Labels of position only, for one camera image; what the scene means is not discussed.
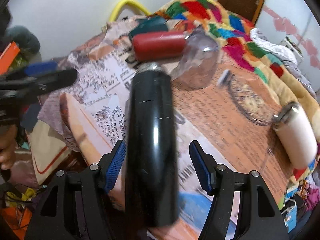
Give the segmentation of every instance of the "yellow handle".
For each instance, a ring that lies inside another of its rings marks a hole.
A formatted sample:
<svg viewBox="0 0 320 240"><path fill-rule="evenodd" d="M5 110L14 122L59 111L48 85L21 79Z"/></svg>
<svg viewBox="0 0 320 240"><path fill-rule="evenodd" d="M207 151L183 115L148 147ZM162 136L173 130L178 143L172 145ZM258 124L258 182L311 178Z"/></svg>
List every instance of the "yellow handle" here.
<svg viewBox="0 0 320 240"><path fill-rule="evenodd" d="M109 17L110 22L113 22L118 18L121 8L126 4L136 7L137 9L142 11L145 15L151 14L141 3L137 2L136 0L121 0L117 3L115 8L112 10L111 15Z"/></svg>

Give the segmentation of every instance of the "colorful blanket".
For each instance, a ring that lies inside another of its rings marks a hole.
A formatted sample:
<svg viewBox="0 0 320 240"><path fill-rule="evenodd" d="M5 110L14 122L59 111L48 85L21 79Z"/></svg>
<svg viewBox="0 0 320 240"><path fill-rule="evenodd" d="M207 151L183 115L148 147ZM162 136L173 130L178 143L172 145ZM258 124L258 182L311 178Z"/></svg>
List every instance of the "colorful blanket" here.
<svg viewBox="0 0 320 240"><path fill-rule="evenodd" d="M214 0L172 0L156 14L167 19L185 20L196 26L202 25L206 33L214 38L240 67L261 78L276 103L285 106L291 101L300 102L316 140L320 142L319 104L275 55L258 47L250 39L250 30L254 28L250 21L225 10ZM294 170L291 181L297 183L305 178L316 165L315 160L305 170Z"/></svg>

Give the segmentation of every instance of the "wall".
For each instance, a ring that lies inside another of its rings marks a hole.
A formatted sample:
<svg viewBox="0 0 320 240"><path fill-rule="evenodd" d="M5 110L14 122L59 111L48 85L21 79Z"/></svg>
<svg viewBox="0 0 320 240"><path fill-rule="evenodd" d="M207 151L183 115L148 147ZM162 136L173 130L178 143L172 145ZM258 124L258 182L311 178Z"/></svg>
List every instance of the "wall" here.
<svg viewBox="0 0 320 240"><path fill-rule="evenodd" d="M320 26L304 0L265 0L256 27L272 43L285 36L300 43L304 61L299 68L313 89L320 89Z"/></svg>
<svg viewBox="0 0 320 240"><path fill-rule="evenodd" d="M10 0L11 25L24 25L41 44L43 60L66 55L108 20L118 0ZM170 0L138 0L151 12Z"/></svg>

